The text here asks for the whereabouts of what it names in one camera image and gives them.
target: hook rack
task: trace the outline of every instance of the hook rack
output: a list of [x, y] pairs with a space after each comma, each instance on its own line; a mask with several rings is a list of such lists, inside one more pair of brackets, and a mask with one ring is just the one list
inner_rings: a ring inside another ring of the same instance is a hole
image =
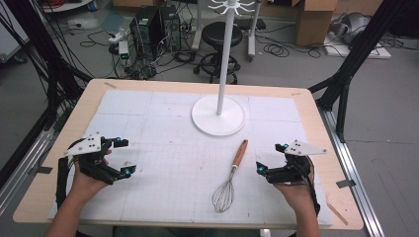
[[215, 1], [215, 0], [211, 0], [211, 1], [213, 3], [217, 3], [217, 4], [221, 4], [221, 5], [216, 6], [216, 7], [209, 6], [209, 8], [218, 9], [220, 7], [225, 7], [225, 10], [221, 13], [222, 15], [224, 15], [228, 11], [228, 9], [234, 9], [234, 11], [237, 14], [237, 16], [241, 16], [240, 14], [238, 14], [237, 8], [240, 8], [240, 9], [246, 11], [246, 12], [254, 12], [255, 11], [255, 10], [248, 10], [248, 9], [245, 9], [244, 7], [242, 7], [242, 5], [243, 6], [246, 6], [246, 7], [247, 6], [250, 6], [250, 5], [253, 5], [254, 2], [251, 2], [251, 3], [239, 3], [240, 0], [226, 0], [226, 1], [223, 1], [223, 2], [221, 2], [221, 1]]

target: office chair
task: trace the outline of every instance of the office chair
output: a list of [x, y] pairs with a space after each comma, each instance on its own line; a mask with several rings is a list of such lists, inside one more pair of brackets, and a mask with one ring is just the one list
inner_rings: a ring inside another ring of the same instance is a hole
[[[224, 47], [224, 31], [225, 23], [224, 22], [215, 22], [211, 23], [203, 28], [202, 39], [204, 42], [212, 46], [216, 52], [209, 53], [203, 57], [200, 64], [194, 68], [194, 73], [200, 73], [200, 69], [203, 69], [206, 74], [210, 75], [209, 82], [213, 82], [213, 78], [219, 78], [221, 73], [221, 62], [222, 62], [222, 48]], [[233, 26], [232, 36], [231, 36], [231, 47], [237, 46], [243, 40], [243, 34], [240, 29]], [[229, 56], [228, 59], [228, 70], [227, 75], [232, 75], [234, 81], [231, 84], [237, 84], [236, 71], [240, 69], [240, 65], [237, 60]]]

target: wooden handle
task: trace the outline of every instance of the wooden handle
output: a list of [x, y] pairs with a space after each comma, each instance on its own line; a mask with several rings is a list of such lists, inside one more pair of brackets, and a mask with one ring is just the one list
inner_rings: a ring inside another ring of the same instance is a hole
[[240, 147], [238, 148], [237, 154], [234, 157], [233, 166], [238, 167], [241, 162], [241, 158], [243, 158], [244, 152], [246, 151], [248, 140], [244, 139], [243, 142], [241, 142]]

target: gray floor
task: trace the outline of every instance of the gray floor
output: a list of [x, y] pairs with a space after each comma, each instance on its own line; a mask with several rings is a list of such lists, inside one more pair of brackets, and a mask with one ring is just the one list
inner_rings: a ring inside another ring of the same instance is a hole
[[[94, 15], [100, 21], [109, 9]], [[129, 19], [128, 12], [120, 12]], [[266, 20], [268, 30], [288, 23]], [[82, 63], [96, 77], [112, 71], [108, 48], [96, 45], [84, 48], [79, 42], [97, 30], [66, 35], [67, 42]], [[294, 28], [277, 31], [268, 36], [276, 40], [293, 40]], [[95, 40], [106, 42], [107, 35], [96, 35]], [[290, 49], [290, 56], [276, 57], [257, 43], [256, 57], [247, 60], [247, 38], [232, 49], [241, 69], [237, 73], [240, 85], [308, 88], [333, 75], [343, 58], [310, 57]], [[419, 235], [419, 50], [388, 48], [391, 60], [368, 59], [351, 84], [345, 137], [350, 152], [376, 211], [385, 236]], [[210, 51], [202, 43], [199, 54]], [[179, 65], [172, 62], [157, 71]], [[184, 65], [156, 75], [153, 80], [207, 83], [204, 73], [193, 74], [194, 65]], [[0, 167], [13, 154], [19, 143], [43, 112], [46, 96], [31, 63], [9, 62], [0, 68]], [[13, 221], [13, 212], [31, 182], [28, 176], [13, 201], [0, 217], [0, 236], [42, 236], [45, 225], [19, 224]], [[95, 236], [111, 236], [111, 227], [83, 226]], [[272, 236], [286, 236], [288, 232], [273, 230]], [[323, 236], [368, 236], [366, 230], [323, 231]]]

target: robotic hand controller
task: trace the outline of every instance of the robotic hand controller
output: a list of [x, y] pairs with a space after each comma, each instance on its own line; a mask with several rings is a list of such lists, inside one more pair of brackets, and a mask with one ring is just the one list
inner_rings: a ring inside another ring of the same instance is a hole
[[316, 214], [320, 211], [317, 202], [314, 184], [310, 181], [310, 160], [308, 155], [324, 154], [326, 149], [317, 148], [296, 140], [291, 145], [276, 144], [275, 149], [286, 155], [287, 165], [280, 168], [269, 169], [262, 163], [256, 162], [256, 172], [265, 177], [270, 184], [290, 184], [305, 181], [310, 189]]
[[135, 166], [123, 167], [118, 171], [106, 164], [105, 155], [113, 143], [114, 148], [128, 146], [126, 139], [105, 138], [97, 133], [76, 141], [64, 154], [72, 155], [74, 161], [79, 162], [83, 174], [112, 185], [114, 181], [127, 179], [135, 172]]

